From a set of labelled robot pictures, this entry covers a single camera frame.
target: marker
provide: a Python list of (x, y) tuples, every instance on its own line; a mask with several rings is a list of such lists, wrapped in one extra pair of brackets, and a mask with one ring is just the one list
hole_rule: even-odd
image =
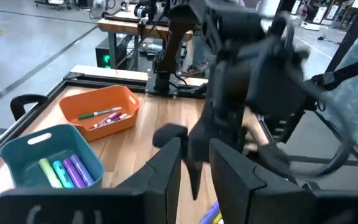
[(122, 109), (121, 107), (116, 107), (116, 108), (111, 108), (111, 109), (108, 109), (108, 110), (101, 110), (101, 111), (97, 111), (97, 112), (93, 112), (93, 113), (88, 113), (88, 114), (84, 114), (84, 115), (79, 116), (78, 119), (93, 118), (94, 116), (99, 116), (99, 115), (102, 115), (102, 114), (119, 111), (121, 109)]
[(120, 115), (118, 118), (115, 118), (115, 119), (113, 119), (113, 120), (108, 119), (106, 122), (107, 122), (107, 123), (114, 123), (114, 122), (119, 121), (119, 120), (122, 120), (122, 119), (124, 119), (124, 118), (126, 118), (126, 117), (127, 117), (127, 114), (122, 114), (122, 115)]
[(56, 174), (54, 173), (52, 167), (49, 164), (49, 161), (46, 158), (40, 159), (38, 161), (40, 167), (44, 174), (47, 176), (49, 184), (54, 188), (63, 188), (62, 183), (57, 179)]
[(84, 183), (87, 187), (94, 183), (94, 180), (88, 170), (85, 168), (84, 164), (80, 161), (77, 155), (70, 156), (71, 161), (73, 162), (75, 168), (77, 169), (78, 173), (81, 175)]
[(219, 214), (219, 204), (218, 202), (215, 202), (211, 209), (208, 210), (207, 214), (200, 221), (200, 224), (211, 224), (217, 214)]
[(108, 119), (116, 119), (116, 118), (119, 117), (120, 115), (121, 115), (120, 112), (118, 112), (118, 113), (112, 113), (112, 114), (110, 114), (106, 119), (103, 119), (102, 121), (98, 122), (97, 124), (94, 124), (93, 127), (94, 127), (94, 128), (101, 127), (101, 126), (103, 126), (104, 124), (106, 124), (106, 121), (107, 121)]
[(55, 169), (55, 172), (57, 173), (57, 176), (60, 179), (60, 182), (63, 184), (63, 187), (66, 189), (73, 189), (75, 188), (73, 182), (70, 179), (70, 176), (66, 172), (65, 168), (63, 167), (62, 162), (55, 161), (52, 164), (53, 168)]
[(103, 122), (99, 122), (99, 123), (97, 124), (97, 127), (95, 127), (95, 125), (94, 125), (94, 127), (95, 127), (95, 128), (100, 128), (100, 127), (102, 127), (102, 126), (105, 126), (105, 125), (109, 124), (111, 121), (114, 121), (114, 120), (116, 120), (117, 118), (119, 118), (121, 115), (122, 115), (122, 114), (121, 114), (120, 112), (115, 113), (114, 116), (109, 116), (107, 119), (103, 120)]
[(83, 189), (86, 187), (85, 183), (82, 181), (80, 174), (75, 169), (72, 161), (70, 159), (63, 160), (63, 165), (65, 166), (68, 175), (70, 176), (71, 180), (73, 181), (74, 185), (78, 189)]
[(222, 213), (219, 213), (217, 217), (213, 220), (212, 224), (219, 224), (219, 222), (222, 220)]

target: workbench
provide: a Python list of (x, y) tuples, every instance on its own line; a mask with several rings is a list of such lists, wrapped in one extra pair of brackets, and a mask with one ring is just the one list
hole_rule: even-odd
[[(117, 45), (117, 34), (126, 34), (129, 37), (134, 38), (134, 51), (133, 51), (133, 59), (134, 59), (134, 66), (135, 69), (139, 67), (139, 36), (140, 32), (138, 29), (138, 22), (134, 22), (137, 20), (137, 18), (134, 15), (135, 5), (130, 4), (128, 11), (122, 11), (119, 10), (114, 13), (114, 17), (119, 17), (122, 19), (130, 19), (133, 22), (127, 22), (127, 21), (114, 21), (109, 19), (101, 19), (98, 22), (98, 27), (101, 31), (108, 33), (108, 41), (109, 41), (109, 53), (110, 53), (110, 67), (115, 68), (116, 67), (116, 45)], [(156, 26), (154, 29), (152, 25), (146, 25), (144, 28), (144, 34), (148, 34), (147, 37), (153, 37), (153, 38), (166, 38), (168, 35), (168, 27), (163, 26)], [(189, 41), (193, 36), (192, 31), (188, 31), (185, 36), (183, 37), (183, 41)]]
[[(147, 79), (147, 73), (77, 65), (45, 95), (45, 101), (38, 103), (24, 114), (18, 114), (20, 111), (14, 112), (17, 121), (0, 137), (0, 148), (11, 139), (67, 123), (58, 105), (63, 97), (95, 88), (125, 84), (140, 100), (136, 125), (131, 129), (89, 143), (104, 166), (102, 186), (113, 188), (139, 170), (158, 151), (152, 146), (152, 136), (156, 129), (171, 122), (188, 126), (190, 130), (197, 122), (203, 108), (202, 99), (146, 96), (144, 89), (137, 89), (131, 85), (131, 82), (145, 82)], [(189, 86), (198, 86), (207, 82), (199, 78), (187, 78), (186, 81)], [(247, 126), (251, 133), (247, 138), (253, 138), (259, 144), (269, 142), (260, 120), (249, 110), (244, 114), (243, 125)], [(9, 169), (0, 158), (0, 193), (13, 187)], [(200, 193), (198, 199), (194, 201), (191, 196), (188, 172), (182, 163), (177, 223), (198, 223), (215, 201), (216, 195), (209, 165), (204, 164)]]

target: pink marker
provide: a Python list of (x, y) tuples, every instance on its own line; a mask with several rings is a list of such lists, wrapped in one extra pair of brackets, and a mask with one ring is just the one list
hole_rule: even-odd
[(121, 115), (121, 113), (112, 113), (107, 118), (104, 118), (99, 123), (93, 125), (93, 127), (98, 128), (98, 127), (102, 126), (108, 119), (113, 119), (113, 118), (119, 117), (120, 115)]
[(116, 121), (125, 119), (125, 118), (127, 118), (127, 117), (128, 117), (128, 114), (122, 114), (122, 115), (120, 115), (118, 118), (116, 118), (116, 119), (110, 121), (110, 123), (114, 123), (114, 122), (116, 122)]
[(102, 127), (102, 126), (105, 126), (107, 124), (110, 124), (110, 123), (112, 123), (112, 121), (115, 121), (115, 120), (119, 119), (119, 117), (121, 117), (121, 116), (122, 116), (121, 113), (117, 113), (116, 115), (112, 116), (111, 118), (107, 118), (107, 120), (102, 125), (100, 125), (99, 127)]

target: orange basket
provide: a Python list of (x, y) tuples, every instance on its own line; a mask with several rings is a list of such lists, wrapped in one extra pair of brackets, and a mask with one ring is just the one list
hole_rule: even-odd
[[(66, 120), (74, 125), (86, 141), (91, 142), (135, 125), (139, 110), (139, 99), (125, 86), (110, 86), (74, 96), (64, 97), (59, 102)], [(117, 111), (129, 117), (105, 126), (94, 125), (106, 119), (111, 113), (79, 119), (81, 115), (121, 107)]]

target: teal basket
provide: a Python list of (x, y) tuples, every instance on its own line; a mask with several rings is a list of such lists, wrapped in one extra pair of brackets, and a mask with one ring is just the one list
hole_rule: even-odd
[(36, 133), (9, 141), (0, 151), (9, 167), (15, 187), (49, 186), (38, 161), (47, 158), (49, 163), (62, 161), (77, 154), (94, 179), (90, 187), (101, 187), (103, 165), (88, 143), (68, 124), (56, 125)]

